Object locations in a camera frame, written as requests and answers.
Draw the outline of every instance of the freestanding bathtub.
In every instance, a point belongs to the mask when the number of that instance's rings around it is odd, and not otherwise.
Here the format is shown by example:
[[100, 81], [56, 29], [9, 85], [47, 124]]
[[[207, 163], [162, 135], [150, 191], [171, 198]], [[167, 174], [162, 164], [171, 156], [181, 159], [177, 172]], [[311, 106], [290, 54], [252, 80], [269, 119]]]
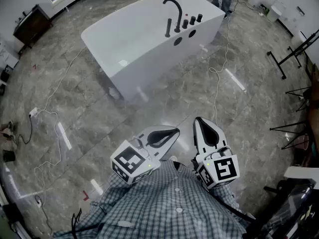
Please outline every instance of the freestanding bathtub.
[[[206, 0], [176, 0], [182, 8], [180, 32], [176, 33], [177, 6], [163, 1], [140, 0], [99, 20], [81, 35], [126, 100], [210, 43], [225, 14]], [[184, 19], [190, 21], [198, 14], [203, 15], [201, 22], [182, 28]], [[170, 37], [165, 36], [168, 18], [172, 19]]]

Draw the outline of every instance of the black faucet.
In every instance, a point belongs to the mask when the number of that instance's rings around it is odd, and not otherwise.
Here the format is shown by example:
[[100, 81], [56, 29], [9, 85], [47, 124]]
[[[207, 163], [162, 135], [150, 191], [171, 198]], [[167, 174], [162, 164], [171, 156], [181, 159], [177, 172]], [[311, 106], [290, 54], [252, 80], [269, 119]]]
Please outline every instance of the black faucet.
[[163, 4], [166, 4], [167, 1], [173, 2], [173, 3], [177, 6], [177, 8], [178, 8], [179, 15], [178, 15], [178, 20], [177, 20], [177, 26], [176, 26], [176, 28], [174, 29], [174, 31], [175, 31], [176, 33], [179, 33], [179, 32], [180, 32], [180, 21], [181, 21], [181, 16], [182, 16], [182, 14], [183, 14], [183, 11], [181, 10], [181, 7], [180, 7], [179, 3], [178, 3], [176, 0], [164, 0], [164, 1], [163, 1]]

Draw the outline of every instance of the white cable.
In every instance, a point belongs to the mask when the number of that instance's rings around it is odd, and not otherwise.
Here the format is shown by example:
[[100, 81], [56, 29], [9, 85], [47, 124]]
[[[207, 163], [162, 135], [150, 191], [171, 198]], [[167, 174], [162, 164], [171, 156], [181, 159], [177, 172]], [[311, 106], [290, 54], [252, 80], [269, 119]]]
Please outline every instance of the white cable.
[[[46, 161], [46, 162], [44, 162], [44, 163], [42, 163], [42, 164], [40, 164], [39, 166], [36, 166], [36, 167], [34, 168], [34, 175], [35, 175], [36, 179], [41, 182], [42, 187], [43, 187], [43, 191], [44, 191], [44, 199], [43, 199], [43, 205], [42, 205], [42, 207], [44, 207], [44, 205], [45, 205], [45, 203], [46, 203], [46, 187], [45, 187], [45, 180], [44, 180], [43, 172], [42, 172], [42, 170], [41, 170], [41, 166], [43, 166], [43, 165], [46, 164], [46, 163], [48, 163], [49, 165], [56, 166], [57, 164], [59, 164], [59, 163], [62, 161], [61, 148], [60, 148], [60, 137], [59, 137], [58, 132], [56, 131], [56, 123], [57, 123], [57, 121], [58, 121], [58, 113], [56, 113], [56, 112], [49, 112], [49, 111], [46, 110], [46, 108], [47, 108], [47, 106], [48, 106], [48, 102], [49, 102], [50, 98], [51, 98], [51, 97], [55, 94], [55, 92], [58, 90], [58, 88], [60, 87], [61, 82], [63, 81], [63, 79], [64, 79], [65, 76], [67, 75], [67, 73], [68, 73], [68, 71], [69, 71], [69, 69], [70, 69], [70, 67], [71, 67], [71, 65], [72, 65], [72, 63], [73, 63], [73, 61], [80, 55], [80, 53], [81, 53], [83, 50], [84, 50], [84, 48], [80, 50], [80, 52], [76, 55], [75, 58], [73, 58], [73, 60], [72, 60], [71, 63], [69, 64], [69, 67], [68, 67], [67, 70], [65, 71], [65, 74], [64, 74], [64, 76], [62, 77], [62, 79], [60, 80], [60, 82], [59, 82], [57, 88], [55, 89], [55, 91], [53, 92], [53, 94], [52, 94], [51, 96], [49, 96], [49, 98], [47, 99], [44, 109], [37, 109], [37, 111], [39, 111], [39, 112], [37, 113], [37, 115], [39, 115], [41, 112], [46, 112], [46, 113], [49, 113], [49, 114], [55, 114], [55, 115], [56, 115], [56, 119], [55, 119], [55, 123], [54, 123], [54, 131], [55, 131], [55, 133], [56, 133], [56, 135], [57, 135], [57, 142], [58, 142], [58, 147], [59, 147], [59, 161], [58, 161], [58, 162], [56, 162], [55, 164], [53, 164], [53, 163], [51, 163], [51, 162], [49, 162], [49, 161]], [[37, 174], [36, 174], [36, 170], [37, 170], [37, 169], [39, 169], [40, 172], [41, 172], [42, 180], [41, 180], [41, 179], [37, 176]]]
[[225, 66], [225, 64], [226, 64], [226, 62], [227, 62], [227, 53], [228, 53], [228, 45], [229, 45], [229, 39], [228, 39], [228, 37], [229, 37], [229, 25], [228, 25], [229, 20], [230, 20], [230, 17], [228, 17], [228, 20], [227, 20], [227, 28], [228, 28], [228, 30], [227, 30], [227, 46], [226, 46], [226, 52], [225, 52], [225, 62], [224, 62], [224, 64], [223, 64], [223, 66], [222, 66], [222, 68], [221, 68], [220, 71], [216, 71], [215, 68], [209, 67], [209, 71], [210, 71], [211, 73], [217, 74], [217, 76], [218, 76], [218, 82], [217, 82], [217, 87], [216, 87], [216, 95], [215, 95], [215, 99], [214, 99], [215, 123], [216, 123], [216, 125], [218, 125], [218, 123], [217, 123], [216, 99], [217, 99], [217, 95], [218, 95], [218, 85], [219, 85], [219, 81], [220, 81], [219, 73], [224, 70], [224, 66]]

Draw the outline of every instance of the faucet handle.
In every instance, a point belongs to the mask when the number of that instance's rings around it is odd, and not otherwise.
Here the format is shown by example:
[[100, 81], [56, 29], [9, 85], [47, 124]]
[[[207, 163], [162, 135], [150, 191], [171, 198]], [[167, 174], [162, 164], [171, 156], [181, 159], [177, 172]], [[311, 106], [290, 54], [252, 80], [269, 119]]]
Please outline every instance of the faucet handle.
[[183, 26], [181, 26], [181, 27], [184, 29], [187, 29], [187, 26], [188, 26], [188, 20], [184, 19]]
[[189, 23], [189, 24], [195, 25], [195, 20], [196, 20], [196, 17], [195, 17], [195, 16], [192, 16], [192, 17], [190, 18], [190, 23]]
[[199, 14], [198, 16], [197, 16], [197, 22], [201, 22], [201, 19], [203, 18], [203, 15], [202, 14]]

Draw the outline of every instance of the strap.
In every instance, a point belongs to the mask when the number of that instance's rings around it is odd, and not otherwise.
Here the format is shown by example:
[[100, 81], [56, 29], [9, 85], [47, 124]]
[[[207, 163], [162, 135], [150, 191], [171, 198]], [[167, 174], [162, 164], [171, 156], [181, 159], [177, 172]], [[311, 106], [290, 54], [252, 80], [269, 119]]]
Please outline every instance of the strap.
[[241, 213], [240, 211], [236, 210], [235, 208], [232, 208], [231, 206], [225, 204], [223, 201], [220, 200], [219, 197], [214, 197], [220, 204], [222, 204], [224, 207], [226, 207], [228, 210], [230, 210], [233, 214], [237, 215], [238, 217], [242, 218], [243, 220], [246, 220], [250, 223], [253, 223], [255, 219]]

